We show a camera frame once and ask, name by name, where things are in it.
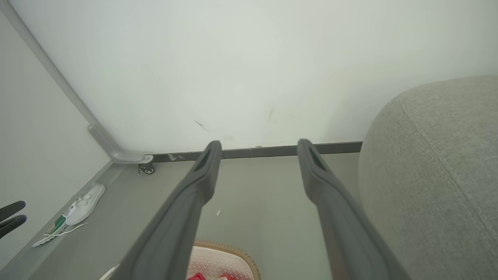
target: gray baseboard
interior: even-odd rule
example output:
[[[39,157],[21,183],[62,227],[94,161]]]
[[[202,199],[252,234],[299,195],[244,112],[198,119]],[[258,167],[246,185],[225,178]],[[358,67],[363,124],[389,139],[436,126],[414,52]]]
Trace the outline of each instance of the gray baseboard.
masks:
[[[328,153],[349,153],[360,152],[363,142],[327,143],[316,144],[316,149],[321,154]],[[155,154],[153,162],[173,162],[173,161],[196,161],[201,155],[200,151],[161,153]],[[224,150],[222,159],[227,158],[251,158],[251,157],[271,157],[297,155],[296,146],[260,147],[247,149]]]

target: red object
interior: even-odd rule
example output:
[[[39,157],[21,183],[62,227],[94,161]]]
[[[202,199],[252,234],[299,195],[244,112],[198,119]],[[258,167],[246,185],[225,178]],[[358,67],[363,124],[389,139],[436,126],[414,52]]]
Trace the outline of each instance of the red object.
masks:
[[[221,277],[226,277],[227,280],[234,280],[234,278],[232,276],[228,275],[228,274],[223,274],[223,275],[220,276],[220,278]]]
[[[206,280],[206,278],[204,278],[204,276],[202,276],[202,274],[197,273],[194,276],[188,278],[188,280]]]

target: white cable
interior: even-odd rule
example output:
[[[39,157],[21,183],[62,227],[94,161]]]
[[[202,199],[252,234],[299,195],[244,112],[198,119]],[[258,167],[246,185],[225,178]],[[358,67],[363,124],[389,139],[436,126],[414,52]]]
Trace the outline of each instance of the white cable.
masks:
[[[108,280],[110,276],[114,273],[114,271],[120,266],[119,264],[113,268],[111,268],[104,276],[100,277],[100,280]]]
[[[72,229],[72,230],[70,230],[70,231],[63,232],[63,233],[61,233],[61,234],[46,234],[46,233],[44,233],[43,235],[45,235],[45,236],[61,236],[61,235],[65,235],[66,233],[70,233],[70,232],[74,231],[75,229],[77,229],[77,228],[79,228],[79,227],[82,227],[82,226],[84,226],[84,225],[86,225],[86,224],[88,224],[88,223],[81,224],[81,225],[79,225],[79,226],[75,227],[74,229]]]

